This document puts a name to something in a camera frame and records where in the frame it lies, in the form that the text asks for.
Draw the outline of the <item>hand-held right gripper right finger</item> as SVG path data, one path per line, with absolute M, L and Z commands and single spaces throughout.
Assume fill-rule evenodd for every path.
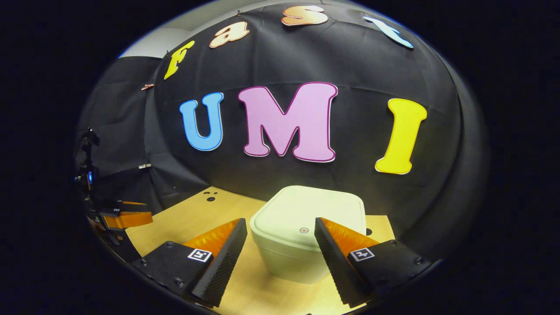
M 391 298 L 434 267 L 400 241 L 374 241 L 323 217 L 316 218 L 314 235 L 340 299 L 350 307 Z

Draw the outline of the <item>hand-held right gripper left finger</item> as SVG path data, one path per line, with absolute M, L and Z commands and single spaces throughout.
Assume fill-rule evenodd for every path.
M 218 307 L 247 234 L 245 219 L 238 218 L 182 244 L 166 241 L 132 265 L 186 301 Z

